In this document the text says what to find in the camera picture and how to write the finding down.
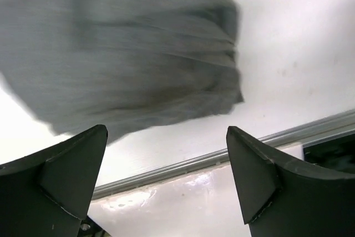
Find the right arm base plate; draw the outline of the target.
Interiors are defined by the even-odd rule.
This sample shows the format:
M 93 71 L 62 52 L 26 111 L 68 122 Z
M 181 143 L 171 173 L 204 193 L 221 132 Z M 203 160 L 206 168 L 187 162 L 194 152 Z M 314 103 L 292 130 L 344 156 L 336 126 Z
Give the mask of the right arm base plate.
M 306 147 L 303 153 L 306 162 L 354 174 L 354 135 Z

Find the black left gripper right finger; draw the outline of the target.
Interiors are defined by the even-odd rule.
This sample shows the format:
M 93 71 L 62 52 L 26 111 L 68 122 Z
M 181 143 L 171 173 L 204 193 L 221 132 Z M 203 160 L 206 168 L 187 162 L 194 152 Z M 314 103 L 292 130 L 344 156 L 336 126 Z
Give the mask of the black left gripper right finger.
M 252 236 L 354 235 L 354 174 L 298 159 L 235 126 L 226 142 Z

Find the grey shorts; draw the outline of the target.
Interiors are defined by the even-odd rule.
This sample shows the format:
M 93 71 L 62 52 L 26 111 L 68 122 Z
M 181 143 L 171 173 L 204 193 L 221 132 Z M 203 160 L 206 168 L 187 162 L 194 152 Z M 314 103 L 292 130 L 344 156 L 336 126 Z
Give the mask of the grey shorts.
M 1 0 L 1 75 L 57 134 L 108 141 L 243 101 L 233 0 Z

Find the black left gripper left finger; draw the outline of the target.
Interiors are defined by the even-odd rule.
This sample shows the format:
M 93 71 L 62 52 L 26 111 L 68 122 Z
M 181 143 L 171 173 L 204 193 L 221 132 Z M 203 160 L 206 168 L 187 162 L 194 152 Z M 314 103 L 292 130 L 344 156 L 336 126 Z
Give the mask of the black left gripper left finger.
M 77 236 L 108 140 L 96 125 L 1 165 L 1 236 Z

